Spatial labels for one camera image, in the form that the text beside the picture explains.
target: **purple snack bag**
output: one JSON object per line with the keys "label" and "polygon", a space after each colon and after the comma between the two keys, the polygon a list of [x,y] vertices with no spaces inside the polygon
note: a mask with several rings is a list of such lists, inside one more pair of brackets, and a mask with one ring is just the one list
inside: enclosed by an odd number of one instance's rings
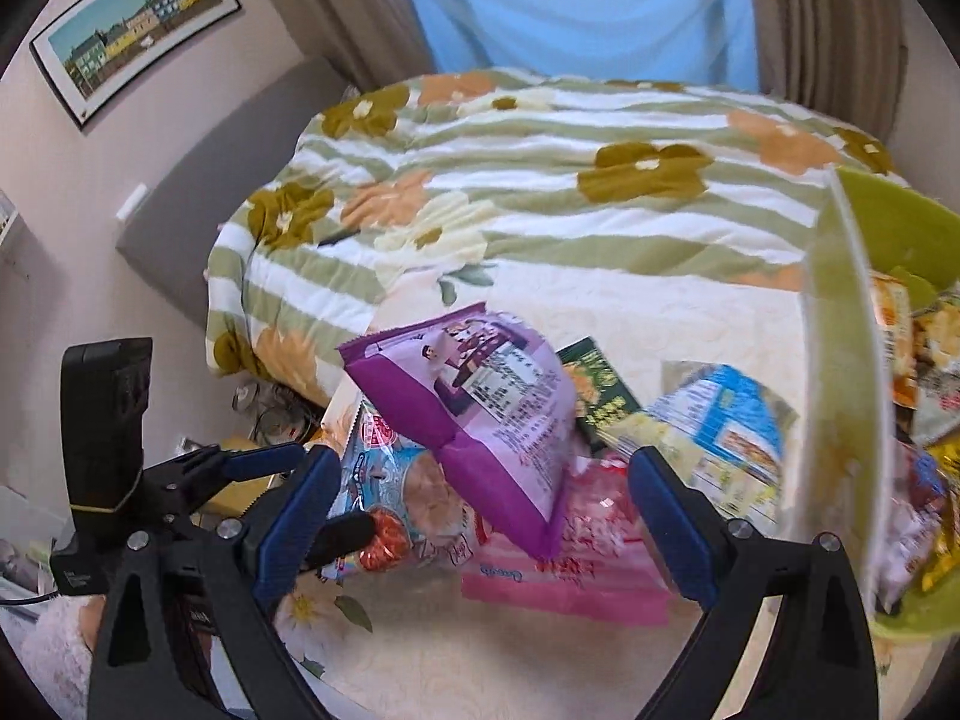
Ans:
{"label": "purple snack bag", "polygon": [[576,405],[560,358],[478,303],[340,347],[395,430],[425,446],[477,514],[538,560],[560,550]]}

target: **headboard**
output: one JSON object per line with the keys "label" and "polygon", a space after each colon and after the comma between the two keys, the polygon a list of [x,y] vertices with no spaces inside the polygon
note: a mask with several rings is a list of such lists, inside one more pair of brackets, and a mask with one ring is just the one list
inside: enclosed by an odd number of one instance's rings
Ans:
{"label": "headboard", "polygon": [[117,250],[148,284],[205,327],[203,270],[217,225],[280,172],[306,124],[338,103],[346,88],[328,62],[315,58],[247,100],[137,206]]}

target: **bolt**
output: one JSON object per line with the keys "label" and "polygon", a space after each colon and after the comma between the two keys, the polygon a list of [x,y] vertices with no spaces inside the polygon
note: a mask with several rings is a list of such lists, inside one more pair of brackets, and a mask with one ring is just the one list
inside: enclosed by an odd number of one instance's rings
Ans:
{"label": "bolt", "polygon": [[826,549],[827,552],[840,551],[840,539],[834,536],[833,533],[820,533],[820,535],[817,536],[817,543]]}
{"label": "bolt", "polygon": [[243,530],[243,523],[239,519],[224,519],[217,526],[217,536],[220,538],[235,538]]}
{"label": "bolt", "polygon": [[130,534],[130,538],[127,539],[127,547],[133,550],[133,552],[139,552],[149,543],[150,536],[146,531],[134,531]]}
{"label": "bolt", "polygon": [[750,538],[754,534],[754,527],[745,519],[731,519],[727,523],[727,531],[734,538]]}

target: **floral bedspread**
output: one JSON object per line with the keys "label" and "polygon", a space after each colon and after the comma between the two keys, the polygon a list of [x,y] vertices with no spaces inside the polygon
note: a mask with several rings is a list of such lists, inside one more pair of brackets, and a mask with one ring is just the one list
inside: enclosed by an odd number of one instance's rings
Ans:
{"label": "floral bedspread", "polygon": [[900,180],[873,138],[762,95],[517,70],[362,95],[315,117],[224,225],[208,363],[325,406],[337,346],[410,271],[441,310],[522,290],[503,283],[521,264],[570,290],[603,271],[795,292],[834,164]]}

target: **blue curtain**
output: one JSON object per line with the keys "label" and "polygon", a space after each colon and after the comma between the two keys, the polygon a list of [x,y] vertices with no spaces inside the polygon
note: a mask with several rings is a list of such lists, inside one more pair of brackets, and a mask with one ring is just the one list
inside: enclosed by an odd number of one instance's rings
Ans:
{"label": "blue curtain", "polygon": [[413,0],[437,67],[758,90],[752,0]]}

